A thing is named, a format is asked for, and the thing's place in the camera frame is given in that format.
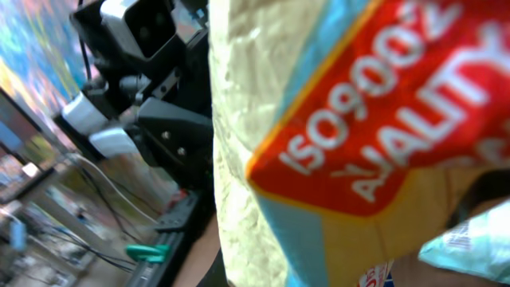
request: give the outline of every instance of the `green object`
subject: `green object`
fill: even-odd
[[[145,246],[133,244],[126,246],[126,254],[134,261],[147,261],[150,263],[163,263],[167,259],[169,246]]]

